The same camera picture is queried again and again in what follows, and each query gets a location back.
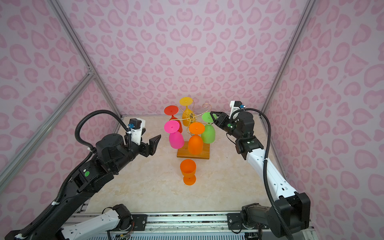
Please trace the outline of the green wine glass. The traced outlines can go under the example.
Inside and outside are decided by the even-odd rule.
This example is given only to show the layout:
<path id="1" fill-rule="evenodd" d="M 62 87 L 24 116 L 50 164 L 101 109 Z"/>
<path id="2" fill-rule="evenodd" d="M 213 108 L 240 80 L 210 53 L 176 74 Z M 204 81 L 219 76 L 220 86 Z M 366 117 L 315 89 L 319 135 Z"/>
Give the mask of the green wine glass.
<path id="1" fill-rule="evenodd" d="M 205 131 L 201 134 L 203 142 L 205 144 L 212 144 L 216 139 L 216 131 L 213 127 L 214 120 L 210 112 L 202 115 L 202 120 L 205 122 Z"/>

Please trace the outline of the orange wine glass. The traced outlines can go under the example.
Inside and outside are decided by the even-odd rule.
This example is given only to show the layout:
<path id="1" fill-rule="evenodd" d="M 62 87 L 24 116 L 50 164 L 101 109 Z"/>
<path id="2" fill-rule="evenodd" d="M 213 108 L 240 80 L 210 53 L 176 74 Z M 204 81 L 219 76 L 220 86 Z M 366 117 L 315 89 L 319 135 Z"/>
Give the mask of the orange wine glass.
<path id="1" fill-rule="evenodd" d="M 187 186 L 192 186 L 196 182 L 196 163 L 191 159 L 181 162 L 180 169 L 183 175 L 183 181 Z"/>
<path id="2" fill-rule="evenodd" d="M 191 138 L 188 143 L 188 150 L 191 154 L 199 155 L 203 151 L 203 139 L 201 134 L 205 131 L 205 126 L 201 123 L 192 123 L 189 126 Z"/>

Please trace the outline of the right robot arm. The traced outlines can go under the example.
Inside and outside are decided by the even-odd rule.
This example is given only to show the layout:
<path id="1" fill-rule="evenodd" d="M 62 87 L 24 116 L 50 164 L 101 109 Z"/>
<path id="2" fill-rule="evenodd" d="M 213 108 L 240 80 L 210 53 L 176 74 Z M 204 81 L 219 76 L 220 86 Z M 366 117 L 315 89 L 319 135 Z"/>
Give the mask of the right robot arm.
<path id="1" fill-rule="evenodd" d="M 241 221 L 235 223 L 232 231 L 240 233 L 244 228 L 266 226 L 277 238 L 289 240 L 294 234 L 309 227 L 311 200 L 306 193 L 299 193 L 277 170 L 269 158 L 271 133 L 263 146 L 254 135 L 254 109 L 236 110 L 228 115 L 211 112 L 214 124 L 229 136 L 235 137 L 236 151 L 251 165 L 262 179 L 270 206 L 254 203 L 245 205 L 240 211 Z"/>

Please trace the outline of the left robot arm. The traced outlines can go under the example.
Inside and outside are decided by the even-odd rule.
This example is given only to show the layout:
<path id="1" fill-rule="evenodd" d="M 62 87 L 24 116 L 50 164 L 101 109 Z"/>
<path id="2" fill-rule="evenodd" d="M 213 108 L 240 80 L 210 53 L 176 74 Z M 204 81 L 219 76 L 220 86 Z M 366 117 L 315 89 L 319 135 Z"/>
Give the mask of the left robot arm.
<path id="1" fill-rule="evenodd" d="M 79 164 L 63 182 L 57 198 L 22 230 L 10 231 L 7 240 L 87 240 L 102 232 L 130 231 L 134 221 L 123 204 L 80 224 L 65 226 L 75 211 L 138 155 L 152 156 L 161 136 L 149 143 L 126 143 L 123 136 L 109 134 L 96 144 L 96 151 Z"/>

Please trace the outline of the pink wine glass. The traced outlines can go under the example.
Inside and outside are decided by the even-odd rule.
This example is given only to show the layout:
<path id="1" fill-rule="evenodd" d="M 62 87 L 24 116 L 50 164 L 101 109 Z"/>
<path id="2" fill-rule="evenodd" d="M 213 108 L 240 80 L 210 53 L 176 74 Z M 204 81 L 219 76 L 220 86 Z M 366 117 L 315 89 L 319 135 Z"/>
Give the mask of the pink wine glass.
<path id="1" fill-rule="evenodd" d="M 173 149 L 181 149 L 184 146 L 184 137 L 179 132 L 180 124 L 177 121 L 170 120 L 165 123 L 164 130 L 169 134 L 169 142 Z"/>

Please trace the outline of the yellow wine glass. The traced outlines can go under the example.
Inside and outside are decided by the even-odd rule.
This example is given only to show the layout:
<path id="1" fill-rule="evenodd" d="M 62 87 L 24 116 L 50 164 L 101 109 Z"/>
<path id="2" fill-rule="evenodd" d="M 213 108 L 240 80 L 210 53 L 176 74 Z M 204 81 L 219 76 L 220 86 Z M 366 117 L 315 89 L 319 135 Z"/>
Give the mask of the yellow wine glass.
<path id="1" fill-rule="evenodd" d="M 180 105 L 185 107 L 182 114 L 182 122 L 185 127 L 188 127 L 194 121 L 194 112 L 189 108 L 192 103 L 193 99 L 190 97 L 180 99 Z"/>

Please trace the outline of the wooden rack base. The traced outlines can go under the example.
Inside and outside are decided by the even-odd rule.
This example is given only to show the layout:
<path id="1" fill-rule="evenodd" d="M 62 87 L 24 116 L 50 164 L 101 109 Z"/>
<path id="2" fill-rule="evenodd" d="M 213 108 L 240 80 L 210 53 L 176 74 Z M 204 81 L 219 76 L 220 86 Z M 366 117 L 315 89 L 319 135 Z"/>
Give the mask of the wooden rack base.
<path id="1" fill-rule="evenodd" d="M 199 155 L 191 154 L 188 150 L 188 143 L 185 141 L 184 146 L 177 151 L 177 158 L 183 159 L 203 159 L 208 160 L 210 158 L 210 144 L 203 144 L 203 151 Z"/>

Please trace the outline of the red wine glass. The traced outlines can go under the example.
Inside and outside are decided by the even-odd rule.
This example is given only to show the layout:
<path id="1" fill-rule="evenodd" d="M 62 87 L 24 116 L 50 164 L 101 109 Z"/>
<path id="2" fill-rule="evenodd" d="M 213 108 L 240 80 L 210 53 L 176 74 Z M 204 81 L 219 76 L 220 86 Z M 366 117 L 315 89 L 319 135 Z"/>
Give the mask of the red wine glass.
<path id="1" fill-rule="evenodd" d="M 182 128 L 182 123 L 180 120 L 178 120 L 175 115 L 179 112 L 179 108 L 175 105 L 170 105 L 170 106 L 167 106 L 165 109 L 164 109 L 164 113 L 167 115 L 167 116 L 170 116 L 170 121 L 172 120 L 175 120 L 176 122 L 179 123 L 179 129 L 178 131 L 180 133 L 183 132 L 183 128 Z"/>

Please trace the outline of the aluminium frame post back right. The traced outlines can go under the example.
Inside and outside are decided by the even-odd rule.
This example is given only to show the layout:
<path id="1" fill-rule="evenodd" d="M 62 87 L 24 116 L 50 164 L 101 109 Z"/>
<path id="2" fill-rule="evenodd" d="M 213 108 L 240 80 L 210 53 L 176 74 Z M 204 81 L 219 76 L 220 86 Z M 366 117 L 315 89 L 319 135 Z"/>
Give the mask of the aluminium frame post back right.
<path id="1" fill-rule="evenodd" d="M 288 47 L 285 50 L 285 54 L 283 55 L 282 61 L 279 65 L 278 71 L 277 71 L 277 73 L 276 73 L 276 75 L 272 81 L 271 88 L 267 94 L 266 101 L 262 107 L 263 113 L 266 113 L 266 111 L 268 110 L 268 107 L 269 107 L 270 102 L 272 100 L 272 97 L 273 97 L 273 95 L 277 89 L 277 86 L 278 86 L 280 80 L 282 79 L 283 74 L 284 74 L 287 66 L 289 65 L 290 59 L 292 58 L 292 56 L 295 53 L 296 47 L 299 44 L 299 41 L 300 41 L 304 31 L 305 31 L 305 28 L 307 27 L 307 25 L 310 21 L 313 10 L 316 8 L 317 4 L 318 4 L 318 1 L 316 1 L 316 0 L 307 1 L 305 4 L 303 12 L 299 18 L 298 25 L 295 28 L 295 30 L 293 31 L 293 34 L 289 40 Z"/>

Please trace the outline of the aluminium frame post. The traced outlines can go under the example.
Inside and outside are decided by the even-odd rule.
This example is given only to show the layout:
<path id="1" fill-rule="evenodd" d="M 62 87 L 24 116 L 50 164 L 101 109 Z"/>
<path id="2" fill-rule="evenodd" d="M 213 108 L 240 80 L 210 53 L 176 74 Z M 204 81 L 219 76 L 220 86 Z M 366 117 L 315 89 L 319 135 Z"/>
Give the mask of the aluminium frame post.
<path id="1" fill-rule="evenodd" d="M 63 29 L 67 33 L 69 39 L 71 40 L 74 48 L 80 55 L 80 58 L 84 62 L 85 66 L 87 67 L 89 73 L 93 76 L 94 80 L 96 81 L 96 84 L 98 85 L 99 89 L 101 90 L 103 96 L 105 97 L 107 103 L 112 108 L 112 110 L 122 117 L 123 115 L 119 111 L 116 103 L 114 102 L 112 95 L 108 91 L 106 85 L 104 84 L 101 76 L 99 75 L 95 65 L 93 64 L 88 52 L 86 51 L 86 48 L 84 44 L 81 42 L 81 39 L 79 38 L 78 34 L 74 30 L 71 21 L 69 17 L 67 16 L 66 12 L 64 11 L 60 1 L 51 1 L 48 0 L 47 3 L 50 5 L 51 9 L 53 10 L 54 14 L 58 18 L 58 21 L 62 25 Z"/>
<path id="2" fill-rule="evenodd" d="M 313 10 L 316 8 L 317 4 L 318 4 L 318 1 L 316 1 L 316 0 L 307 1 L 305 4 L 303 12 L 299 18 L 298 25 L 295 28 L 295 30 L 293 31 L 293 34 L 289 40 L 288 47 L 285 50 L 285 54 L 283 55 L 282 61 L 279 65 L 278 71 L 277 71 L 277 73 L 276 73 L 276 75 L 272 81 L 271 88 L 267 94 L 266 101 L 262 107 L 263 113 L 266 113 L 266 111 L 268 110 L 268 107 L 269 107 L 270 102 L 272 100 L 272 97 L 273 97 L 273 95 L 277 89 L 277 86 L 278 86 L 280 80 L 282 79 L 283 74 L 284 74 L 287 66 L 289 65 L 290 59 L 292 58 L 292 56 L 295 53 L 296 47 L 299 44 L 299 41 L 300 41 L 304 31 L 305 31 L 305 28 L 307 27 L 307 25 L 310 21 Z"/>

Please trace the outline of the aluminium frame left horizontal bar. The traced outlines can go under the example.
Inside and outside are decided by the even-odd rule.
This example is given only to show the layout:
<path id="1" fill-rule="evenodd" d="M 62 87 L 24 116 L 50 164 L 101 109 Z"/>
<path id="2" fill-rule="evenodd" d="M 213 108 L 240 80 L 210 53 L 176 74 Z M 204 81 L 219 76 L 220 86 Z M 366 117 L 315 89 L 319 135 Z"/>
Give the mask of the aluminium frame left horizontal bar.
<path id="1" fill-rule="evenodd" d="M 70 94 L 58 105 L 57 109 L 46 119 L 46 121 L 37 129 L 32 137 L 26 142 L 20 151 L 14 156 L 11 162 L 1 172 L 1 192 L 11 183 L 15 175 L 26 164 L 31 154 L 38 148 L 46 139 L 48 134 L 59 123 L 63 116 L 67 113 L 74 102 L 84 92 L 88 85 L 94 80 L 95 72 L 88 72 L 82 81 L 72 89 Z"/>

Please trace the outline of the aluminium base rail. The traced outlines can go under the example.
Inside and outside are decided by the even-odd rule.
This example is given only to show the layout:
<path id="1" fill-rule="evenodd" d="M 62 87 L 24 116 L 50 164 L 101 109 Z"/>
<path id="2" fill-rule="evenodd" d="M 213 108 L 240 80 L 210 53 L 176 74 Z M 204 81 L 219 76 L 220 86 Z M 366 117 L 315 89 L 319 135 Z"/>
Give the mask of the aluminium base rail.
<path id="1" fill-rule="evenodd" d="M 246 227 L 237 212 L 133 213 L 125 227 L 117 214 L 75 214 L 66 240 L 275 240 L 266 225 Z"/>

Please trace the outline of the aluminium frame post back left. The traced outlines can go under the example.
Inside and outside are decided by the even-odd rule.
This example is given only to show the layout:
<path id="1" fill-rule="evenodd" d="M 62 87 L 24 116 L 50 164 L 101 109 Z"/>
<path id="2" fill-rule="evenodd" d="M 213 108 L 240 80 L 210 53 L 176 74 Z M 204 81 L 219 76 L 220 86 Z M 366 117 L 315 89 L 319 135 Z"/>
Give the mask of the aluminium frame post back left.
<path id="1" fill-rule="evenodd" d="M 112 110 L 122 117 L 123 115 L 119 111 L 116 103 L 114 102 L 112 95 L 108 91 L 106 85 L 104 84 L 101 76 L 99 75 L 95 65 L 93 64 L 88 52 L 86 51 L 86 48 L 84 44 L 81 42 L 81 39 L 79 38 L 78 34 L 74 30 L 71 21 L 69 17 L 67 16 L 66 12 L 64 11 L 60 1 L 51 1 L 48 0 L 47 3 L 50 5 L 51 9 L 53 10 L 54 14 L 58 18 L 58 21 L 62 25 L 63 29 L 67 33 L 69 39 L 71 40 L 74 48 L 80 55 L 80 58 L 84 62 L 85 66 L 87 67 L 89 73 L 93 76 L 94 80 L 96 81 L 96 84 L 98 85 L 99 89 L 101 90 L 103 96 L 105 97 L 107 103 L 112 108 Z"/>

